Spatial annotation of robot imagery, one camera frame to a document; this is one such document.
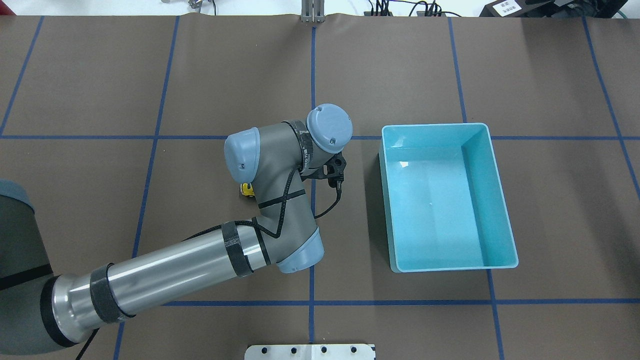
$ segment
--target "blue joint cap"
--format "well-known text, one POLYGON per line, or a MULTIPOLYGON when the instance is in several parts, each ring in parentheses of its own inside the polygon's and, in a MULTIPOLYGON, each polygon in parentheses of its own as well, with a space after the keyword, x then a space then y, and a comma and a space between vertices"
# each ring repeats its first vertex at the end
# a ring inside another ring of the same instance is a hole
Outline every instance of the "blue joint cap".
POLYGON ((311 110, 307 116, 307 129, 316 145, 330 154, 342 151, 353 135, 349 115, 334 104, 322 104, 311 110))
POLYGON ((10 197, 12 199, 16 199, 22 201, 23 203, 29 205, 29 207, 33 209, 33 205, 29 201, 29 197, 27 196, 27 192, 11 180, 0 179, 0 195, 10 197))
POLYGON ((320 239, 320 228, 316 227, 316 231, 301 247, 287 256, 284 260, 277 263, 278 268, 285 274, 310 268, 322 260, 324 256, 324 247, 322 239, 320 239))
POLYGON ((258 171, 259 160, 260 132, 257 127, 229 135, 225 140, 225 161, 236 182, 252 182, 258 171))

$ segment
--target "yellow object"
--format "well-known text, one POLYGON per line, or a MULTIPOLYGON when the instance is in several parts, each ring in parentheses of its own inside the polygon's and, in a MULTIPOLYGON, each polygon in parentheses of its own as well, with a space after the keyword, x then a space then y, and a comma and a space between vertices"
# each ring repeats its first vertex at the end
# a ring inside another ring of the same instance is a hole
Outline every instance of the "yellow object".
POLYGON ((249 183, 243 183, 240 185, 240 193, 244 196, 254 197, 253 187, 249 183))

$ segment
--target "gray robot arm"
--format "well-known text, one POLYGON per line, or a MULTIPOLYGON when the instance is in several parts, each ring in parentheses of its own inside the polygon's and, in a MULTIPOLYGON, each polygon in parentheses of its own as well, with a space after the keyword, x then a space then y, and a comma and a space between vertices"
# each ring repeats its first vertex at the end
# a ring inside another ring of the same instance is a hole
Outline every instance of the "gray robot arm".
POLYGON ((283 273, 316 264, 324 249, 302 179, 339 154, 352 132, 344 110, 324 104, 306 124, 230 135, 227 167, 237 182, 252 184, 259 216, 83 276, 53 277, 24 190, 0 183, 0 354, 76 345, 108 323, 272 263, 283 273))

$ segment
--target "light blue plastic container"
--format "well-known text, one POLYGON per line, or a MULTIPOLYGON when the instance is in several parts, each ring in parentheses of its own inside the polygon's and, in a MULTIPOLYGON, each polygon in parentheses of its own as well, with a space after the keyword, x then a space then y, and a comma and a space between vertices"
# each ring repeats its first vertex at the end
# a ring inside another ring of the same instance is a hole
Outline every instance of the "light blue plastic container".
POLYGON ((518 266, 485 124, 385 126, 380 169, 393 271, 518 266))

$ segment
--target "white bracket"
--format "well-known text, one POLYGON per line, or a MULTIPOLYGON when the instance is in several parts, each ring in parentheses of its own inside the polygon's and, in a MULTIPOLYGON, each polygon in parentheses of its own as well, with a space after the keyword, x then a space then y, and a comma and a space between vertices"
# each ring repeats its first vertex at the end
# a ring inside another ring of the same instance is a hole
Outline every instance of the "white bracket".
POLYGON ((253 345, 244 360, 376 360, 373 344, 253 345))
POLYGON ((324 22, 324 0, 302 0, 302 22, 324 22))

